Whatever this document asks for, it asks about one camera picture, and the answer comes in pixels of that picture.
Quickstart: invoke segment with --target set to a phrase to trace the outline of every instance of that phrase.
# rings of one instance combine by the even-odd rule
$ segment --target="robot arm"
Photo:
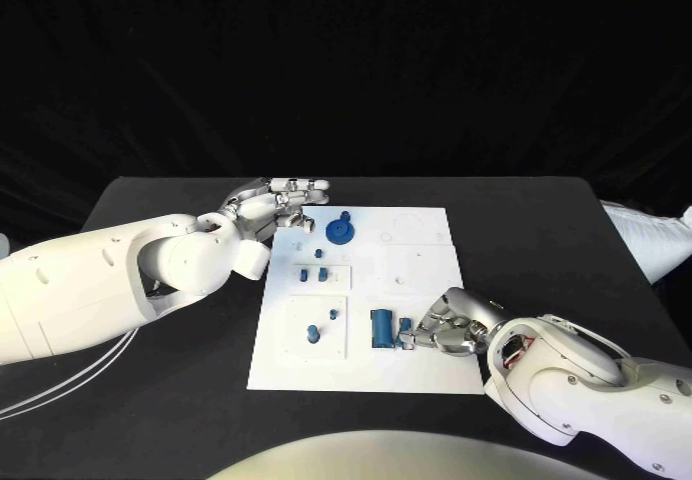
[[[648,472],[690,478],[692,371],[631,358],[552,315],[511,318],[494,302],[452,288],[402,339],[454,356],[487,351],[485,393],[544,441],[563,446],[588,432]]]
[[[201,300],[233,270],[258,280],[269,258],[260,241],[276,227],[311,232],[301,205],[325,203],[327,188],[322,180],[256,180],[213,213],[48,240],[1,259],[0,363],[109,340]]]

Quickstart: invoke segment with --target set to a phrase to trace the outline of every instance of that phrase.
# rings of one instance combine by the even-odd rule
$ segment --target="table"
[[[121,178],[85,230],[213,211],[246,179]],[[599,207],[575,178],[334,178],[331,204],[445,207],[467,288],[524,316],[553,313],[634,355],[692,366],[692,355]],[[200,303],[139,330],[100,376],[0,429],[0,477],[204,478],[292,440],[363,429],[490,440],[611,478],[651,478],[598,438],[533,437],[482,396],[247,391],[263,279],[232,275]],[[108,347],[10,365],[36,393]]]

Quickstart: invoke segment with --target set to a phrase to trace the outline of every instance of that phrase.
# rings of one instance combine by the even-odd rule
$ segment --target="white foam board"
[[[324,229],[343,210],[356,234],[334,245]],[[279,229],[273,236],[247,389],[482,395],[475,356],[371,348],[370,310],[392,310],[392,328],[400,317],[415,325],[446,288],[462,286],[444,209],[318,206],[304,213],[314,233]],[[309,324],[320,328],[315,344]]]

